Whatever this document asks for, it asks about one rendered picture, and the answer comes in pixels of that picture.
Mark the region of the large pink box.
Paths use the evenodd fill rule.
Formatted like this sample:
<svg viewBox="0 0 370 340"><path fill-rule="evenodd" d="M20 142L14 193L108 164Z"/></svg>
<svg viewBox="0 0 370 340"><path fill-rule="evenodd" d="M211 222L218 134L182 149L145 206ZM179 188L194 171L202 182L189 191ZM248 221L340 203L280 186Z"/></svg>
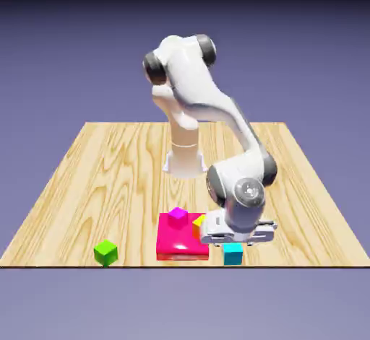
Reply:
<svg viewBox="0 0 370 340"><path fill-rule="evenodd" d="M209 258L209 245L192 234L192 221L201 214L189 213L188 224L174 229L168 224L168 213L160 213L156 241L158 261L206 261Z"/></svg>

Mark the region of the small green cube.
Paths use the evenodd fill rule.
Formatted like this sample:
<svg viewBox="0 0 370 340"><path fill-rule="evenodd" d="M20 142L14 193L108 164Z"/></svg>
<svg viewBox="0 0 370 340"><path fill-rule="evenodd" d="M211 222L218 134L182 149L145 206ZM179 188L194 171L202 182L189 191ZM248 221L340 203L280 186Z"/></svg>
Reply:
<svg viewBox="0 0 370 340"><path fill-rule="evenodd" d="M104 240L94 247L94 258L103 267L108 267L118 260L117 245L109 240Z"/></svg>

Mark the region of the small cyan cube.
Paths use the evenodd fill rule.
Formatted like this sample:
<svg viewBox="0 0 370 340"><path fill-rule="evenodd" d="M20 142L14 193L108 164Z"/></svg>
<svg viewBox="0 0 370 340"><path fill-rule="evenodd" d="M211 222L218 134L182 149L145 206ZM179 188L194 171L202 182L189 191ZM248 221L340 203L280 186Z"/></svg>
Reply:
<svg viewBox="0 0 370 340"><path fill-rule="evenodd" d="M240 243L223 244L223 261L225 266L238 266L243 261L243 246Z"/></svg>

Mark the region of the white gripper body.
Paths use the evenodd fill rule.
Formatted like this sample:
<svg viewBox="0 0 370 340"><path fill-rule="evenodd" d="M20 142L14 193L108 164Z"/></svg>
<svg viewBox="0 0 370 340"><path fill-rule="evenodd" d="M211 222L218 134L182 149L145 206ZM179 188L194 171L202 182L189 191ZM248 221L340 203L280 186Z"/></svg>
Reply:
<svg viewBox="0 0 370 340"><path fill-rule="evenodd" d="M200 227L200 240L204 244L222 245L226 243L266 243L273 240L277 223L259 220L251 232L237 232L225 221L226 210L217 209L206 213Z"/></svg>

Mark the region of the small yellow cube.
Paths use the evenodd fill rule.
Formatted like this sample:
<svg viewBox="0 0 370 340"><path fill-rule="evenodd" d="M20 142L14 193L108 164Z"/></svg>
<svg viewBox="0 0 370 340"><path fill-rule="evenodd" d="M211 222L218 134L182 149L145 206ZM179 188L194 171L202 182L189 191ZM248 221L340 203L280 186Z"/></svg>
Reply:
<svg viewBox="0 0 370 340"><path fill-rule="evenodd" d="M201 214L196 219L192 221L192 234L193 237L197 240L201 239L201 227L205 219L205 215Z"/></svg>

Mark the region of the small magenta cube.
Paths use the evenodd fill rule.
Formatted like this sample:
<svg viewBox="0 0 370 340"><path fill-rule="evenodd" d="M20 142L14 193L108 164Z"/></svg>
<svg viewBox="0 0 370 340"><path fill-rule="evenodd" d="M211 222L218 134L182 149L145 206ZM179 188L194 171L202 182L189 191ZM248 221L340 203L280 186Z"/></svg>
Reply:
<svg viewBox="0 0 370 340"><path fill-rule="evenodd" d="M174 229L182 229L188 224L188 211L180 207L176 207L168 213L168 224Z"/></svg>

